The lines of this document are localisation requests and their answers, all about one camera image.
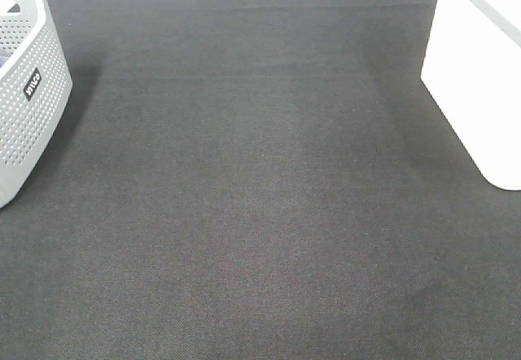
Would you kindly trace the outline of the grey perforated laundry basket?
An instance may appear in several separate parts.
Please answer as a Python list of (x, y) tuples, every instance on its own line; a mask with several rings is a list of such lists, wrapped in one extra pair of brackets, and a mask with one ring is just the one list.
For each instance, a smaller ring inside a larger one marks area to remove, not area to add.
[(1, 205), (20, 191), (45, 151), (72, 91), (47, 0), (2, 0), (19, 11), (1, 14)]

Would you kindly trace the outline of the white plastic bin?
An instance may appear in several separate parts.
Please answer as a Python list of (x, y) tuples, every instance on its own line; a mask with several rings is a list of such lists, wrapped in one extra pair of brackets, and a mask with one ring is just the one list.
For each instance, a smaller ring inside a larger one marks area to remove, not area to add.
[(422, 82), (484, 178), (520, 188), (520, 0), (437, 0)]

